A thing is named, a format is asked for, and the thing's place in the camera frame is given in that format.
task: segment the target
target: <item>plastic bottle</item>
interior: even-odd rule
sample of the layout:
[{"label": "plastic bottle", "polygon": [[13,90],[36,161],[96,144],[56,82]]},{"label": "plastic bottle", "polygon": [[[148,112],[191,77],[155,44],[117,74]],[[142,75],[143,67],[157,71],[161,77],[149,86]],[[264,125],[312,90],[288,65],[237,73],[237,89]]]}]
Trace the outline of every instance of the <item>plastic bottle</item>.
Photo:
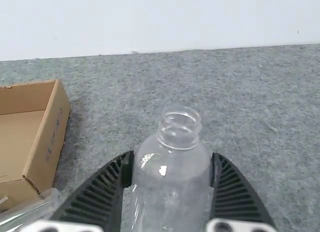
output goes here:
[{"label": "plastic bottle", "polygon": [[189,107],[163,110],[156,134],[134,156],[131,231],[197,232],[203,225],[212,168],[201,127]]}]

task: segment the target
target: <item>cardboard box edge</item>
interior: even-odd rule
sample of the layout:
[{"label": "cardboard box edge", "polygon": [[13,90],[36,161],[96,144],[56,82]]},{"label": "cardboard box edge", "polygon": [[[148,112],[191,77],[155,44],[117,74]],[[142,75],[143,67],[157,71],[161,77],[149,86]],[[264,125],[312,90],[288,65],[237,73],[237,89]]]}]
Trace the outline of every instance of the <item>cardboard box edge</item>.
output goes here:
[{"label": "cardboard box edge", "polygon": [[[65,136],[66,136],[66,128],[67,128],[68,118],[69,118],[69,114],[70,114],[70,110],[71,110],[70,102],[68,100],[66,91],[65,91],[65,89],[63,87],[63,84],[62,84],[61,80],[60,79],[50,80],[50,82],[52,82],[52,81],[55,81],[54,87],[53,87],[52,93],[50,95],[46,110],[44,112],[43,119],[41,121],[39,130],[38,130],[38,132],[36,134],[36,137],[34,139],[34,144],[32,145],[32,148],[30,150],[30,154],[29,154],[29,156],[27,158],[27,161],[25,163],[25,166],[24,166],[24,169],[23,169],[23,173],[22,173],[22,177],[25,178],[36,189],[36,191],[38,193],[43,192],[43,190],[41,190],[41,189],[39,189],[37,187],[36,183],[30,177],[29,172],[30,172],[30,169],[31,169],[32,164],[33,164],[33,158],[35,156],[35,153],[38,150],[38,146],[39,146],[39,143],[40,143],[40,137],[41,137],[41,135],[42,135],[42,133],[44,131],[44,128],[46,126],[46,122],[48,121],[49,112],[52,109],[53,101],[55,99],[55,96],[57,95],[57,91],[58,91],[59,86],[61,86],[61,88],[63,89],[63,92],[65,94],[65,98],[66,98],[66,102],[68,104],[67,119],[66,119],[65,127],[63,128],[63,141],[64,141]],[[62,147],[63,147],[63,142],[62,142],[62,145],[60,146],[59,156],[60,156],[60,152],[61,152]]]},{"label": "cardboard box edge", "polygon": [[10,87],[17,87],[17,86],[23,86],[23,85],[32,85],[37,83],[52,83],[56,82],[58,79],[50,79],[50,80],[44,80],[44,81],[30,81],[25,83],[12,83],[7,85],[0,85],[0,89],[10,89]]}]

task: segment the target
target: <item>screw hole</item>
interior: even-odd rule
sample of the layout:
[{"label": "screw hole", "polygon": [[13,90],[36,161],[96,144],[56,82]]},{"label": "screw hole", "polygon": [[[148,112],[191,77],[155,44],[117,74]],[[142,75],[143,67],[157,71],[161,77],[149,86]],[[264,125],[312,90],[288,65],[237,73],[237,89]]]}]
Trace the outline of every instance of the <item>screw hole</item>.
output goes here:
[{"label": "screw hole", "polygon": [[217,223],[214,227],[215,232],[233,232],[231,226],[227,223]]},{"label": "screw hole", "polygon": [[58,230],[54,227],[49,227],[41,230],[40,232],[58,232]]},{"label": "screw hole", "polygon": [[267,232],[267,231],[261,228],[255,228],[252,232]]}]

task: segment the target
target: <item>white wall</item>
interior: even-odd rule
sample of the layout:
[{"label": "white wall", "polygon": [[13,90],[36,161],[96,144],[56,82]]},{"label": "white wall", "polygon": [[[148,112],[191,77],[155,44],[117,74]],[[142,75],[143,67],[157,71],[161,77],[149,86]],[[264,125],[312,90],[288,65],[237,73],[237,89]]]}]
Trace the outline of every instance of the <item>white wall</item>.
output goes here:
[{"label": "white wall", "polygon": [[0,0],[0,61],[320,42],[320,0]]}]

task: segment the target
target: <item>gray carpet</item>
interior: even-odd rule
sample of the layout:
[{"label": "gray carpet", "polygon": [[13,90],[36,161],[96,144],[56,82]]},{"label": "gray carpet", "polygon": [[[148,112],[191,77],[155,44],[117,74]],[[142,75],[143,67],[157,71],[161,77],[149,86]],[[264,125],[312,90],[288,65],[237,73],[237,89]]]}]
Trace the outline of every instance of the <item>gray carpet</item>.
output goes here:
[{"label": "gray carpet", "polygon": [[207,149],[243,172],[279,231],[319,230],[320,45],[0,63],[2,84],[52,78],[72,105],[54,183],[64,198],[180,103],[202,114]]}]

